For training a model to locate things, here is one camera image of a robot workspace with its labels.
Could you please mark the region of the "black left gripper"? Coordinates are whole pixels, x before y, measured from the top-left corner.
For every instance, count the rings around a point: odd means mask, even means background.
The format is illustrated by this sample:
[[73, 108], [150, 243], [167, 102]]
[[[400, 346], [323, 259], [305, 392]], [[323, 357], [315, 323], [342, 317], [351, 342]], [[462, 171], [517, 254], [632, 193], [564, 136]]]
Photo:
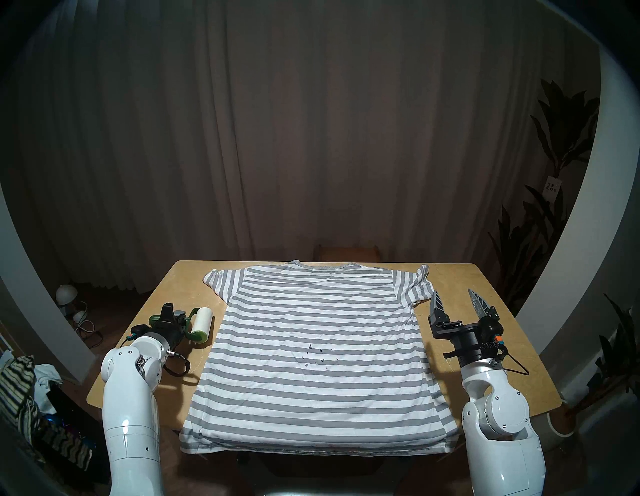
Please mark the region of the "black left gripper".
[[183, 341], [186, 335], [187, 316], [184, 310], [174, 310], [173, 303], [165, 303], [162, 306], [160, 316], [149, 318], [149, 332], [160, 335], [167, 341], [167, 348], [175, 348]]

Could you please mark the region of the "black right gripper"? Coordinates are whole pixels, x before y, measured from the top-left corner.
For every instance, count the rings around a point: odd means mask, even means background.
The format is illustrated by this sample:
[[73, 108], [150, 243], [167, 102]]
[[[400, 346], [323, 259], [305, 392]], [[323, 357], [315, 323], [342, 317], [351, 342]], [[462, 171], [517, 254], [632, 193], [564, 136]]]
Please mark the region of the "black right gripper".
[[[468, 289], [470, 300], [479, 319], [488, 317], [497, 321], [497, 311], [475, 291]], [[445, 359], [457, 358], [462, 368], [484, 359], [495, 359], [495, 342], [483, 335], [479, 322], [462, 324], [451, 322], [437, 291], [433, 292], [429, 304], [429, 324], [434, 339], [450, 341], [454, 351], [443, 353]]]

